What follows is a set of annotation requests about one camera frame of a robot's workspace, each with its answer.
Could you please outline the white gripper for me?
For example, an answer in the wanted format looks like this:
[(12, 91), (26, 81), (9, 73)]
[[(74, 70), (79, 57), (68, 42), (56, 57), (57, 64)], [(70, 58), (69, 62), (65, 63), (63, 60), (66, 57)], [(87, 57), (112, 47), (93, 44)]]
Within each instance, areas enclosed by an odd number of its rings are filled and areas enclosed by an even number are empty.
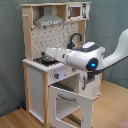
[(47, 48), (46, 54), (50, 57), (53, 57), (55, 60), (60, 62), (65, 62), (67, 54), (69, 53), (68, 50), (61, 49), (61, 48)]

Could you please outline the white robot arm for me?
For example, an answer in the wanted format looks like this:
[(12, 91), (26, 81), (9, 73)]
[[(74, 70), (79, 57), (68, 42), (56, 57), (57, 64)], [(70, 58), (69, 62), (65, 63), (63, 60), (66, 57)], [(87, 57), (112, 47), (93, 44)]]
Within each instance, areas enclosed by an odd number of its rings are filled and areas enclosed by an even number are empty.
[(128, 57), (128, 29), (120, 35), (117, 48), (113, 54), (103, 58), (102, 53), (104, 51), (103, 47), (97, 47), (94, 42), (88, 42), (75, 50), (47, 48), (46, 54), (71, 67), (91, 74), (100, 74), (105, 69)]

